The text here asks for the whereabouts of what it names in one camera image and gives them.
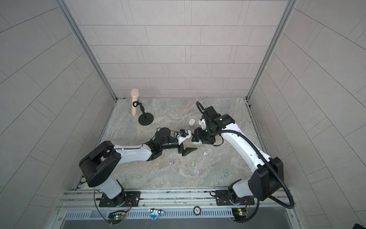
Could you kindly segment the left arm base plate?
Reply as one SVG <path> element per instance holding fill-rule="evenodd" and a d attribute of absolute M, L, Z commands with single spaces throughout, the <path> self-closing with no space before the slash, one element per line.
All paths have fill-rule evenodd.
<path fill-rule="evenodd" d="M 96 200 L 99 202 L 99 207 L 137 207 L 139 204 L 141 193 L 139 191 L 122 191 L 113 199 L 109 199 L 106 194 Z"/>

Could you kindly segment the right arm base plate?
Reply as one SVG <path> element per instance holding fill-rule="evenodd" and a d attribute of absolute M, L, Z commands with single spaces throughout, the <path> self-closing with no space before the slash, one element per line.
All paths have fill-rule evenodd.
<path fill-rule="evenodd" d="M 210 195 L 216 199 L 217 206 L 228 206 L 228 205 L 254 205 L 255 201 L 252 196 L 244 196 L 237 198 L 234 194 L 231 194 L 229 190 L 215 190 L 211 191 Z"/>

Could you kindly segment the mint green earbud case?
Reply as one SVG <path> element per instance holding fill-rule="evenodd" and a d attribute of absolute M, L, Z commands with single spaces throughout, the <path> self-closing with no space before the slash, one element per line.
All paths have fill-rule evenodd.
<path fill-rule="evenodd" d="M 192 139 L 192 144 L 195 145 L 195 146 L 199 146 L 202 143 L 199 140 L 197 140 L 197 139 Z"/>

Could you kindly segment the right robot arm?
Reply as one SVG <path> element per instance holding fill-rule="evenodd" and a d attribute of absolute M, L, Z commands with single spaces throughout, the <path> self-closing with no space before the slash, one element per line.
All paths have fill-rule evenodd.
<path fill-rule="evenodd" d="M 228 196 L 233 204 L 239 204 L 249 196 L 263 201 L 283 187 L 284 168 L 279 158 L 271 158 L 260 150 L 228 114 L 220 115 L 212 106 L 204 108 L 200 102 L 196 105 L 202 118 L 192 142 L 216 147 L 216 137 L 222 137 L 234 147 L 253 173 L 250 179 L 240 179 L 229 185 Z"/>

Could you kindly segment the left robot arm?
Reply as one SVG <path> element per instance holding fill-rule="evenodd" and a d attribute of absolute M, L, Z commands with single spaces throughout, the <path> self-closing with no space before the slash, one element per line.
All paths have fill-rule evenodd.
<path fill-rule="evenodd" d="M 134 161 L 152 161 L 162 155 L 166 149 L 177 149 L 186 156 L 197 148 L 184 148 L 183 142 L 191 138 L 190 130 L 181 129 L 171 134 L 167 127 L 158 128 L 148 142 L 138 146 L 118 146 L 104 141 L 79 162 L 79 168 L 91 188 L 103 193 L 103 201 L 108 207 L 117 207 L 127 201 L 127 194 L 112 172 L 117 165 Z"/>

